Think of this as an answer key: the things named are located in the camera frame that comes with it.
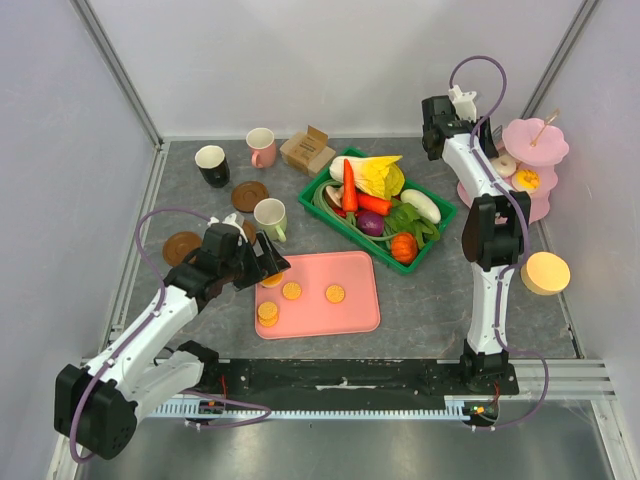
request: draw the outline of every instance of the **pink mug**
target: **pink mug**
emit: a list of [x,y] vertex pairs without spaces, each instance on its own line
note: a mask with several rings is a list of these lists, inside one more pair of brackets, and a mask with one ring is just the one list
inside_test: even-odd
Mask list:
[[254,128],[247,133],[251,163],[256,168],[270,167],[276,161],[276,137],[268,128]]

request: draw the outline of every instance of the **white wall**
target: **white wall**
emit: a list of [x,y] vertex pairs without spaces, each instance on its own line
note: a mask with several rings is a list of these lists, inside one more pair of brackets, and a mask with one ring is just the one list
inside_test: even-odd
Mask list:
[[640,4],[601,2],[538,116],[571,152],[547,225],[572,270],[566,295],[587,354],[603,358],[640,444]]
[[153,149],[71,4],[0,2],[0,478],[44,478],[53,389],[95,353]]
[[[446,94],[463,58],[493,55],[518,117],[580,0],[91,0],[160,132],[417,134],[420,101]],[[490,65],[464,88],[499,92]]]

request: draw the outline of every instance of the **green leafy vegetable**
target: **green leafy vegetable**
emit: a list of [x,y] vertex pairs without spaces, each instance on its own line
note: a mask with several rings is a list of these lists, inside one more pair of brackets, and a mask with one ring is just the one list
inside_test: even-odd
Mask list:
[[422,249],[427,241],[440,240],[440,232],[428,219],[420,216],[416,208],[410,203],[402,203],[392,198],[391,213],[384,218],[385,227],[393,233],[408,232],[416,237],[418,248]]

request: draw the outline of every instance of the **black mug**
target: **black mug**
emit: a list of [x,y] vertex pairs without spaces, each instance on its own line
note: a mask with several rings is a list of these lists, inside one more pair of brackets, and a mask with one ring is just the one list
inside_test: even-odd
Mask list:
[[207,145],[196,153],[196,165],[205,181],[214,188],[224,187],[229,183],[231,174],[224,150],[217,145]]

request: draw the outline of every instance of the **coffee cup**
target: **coffee cup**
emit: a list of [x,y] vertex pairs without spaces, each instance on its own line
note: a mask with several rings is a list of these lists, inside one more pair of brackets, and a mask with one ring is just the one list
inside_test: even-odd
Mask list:
[[212,187],[220,188],[229,183],[229,163],[222,148],[217,145],[202,147],[196,153],[195,161],[204,180]]
[[284,203],[276,198],[265,198],[256,205],[253,216],[258,226],[271,240],[286,242],[287,214]]
[[270,167],[276,161],[276,137],[268,128],[254,128],[247,134],[251,163],[256,168]]

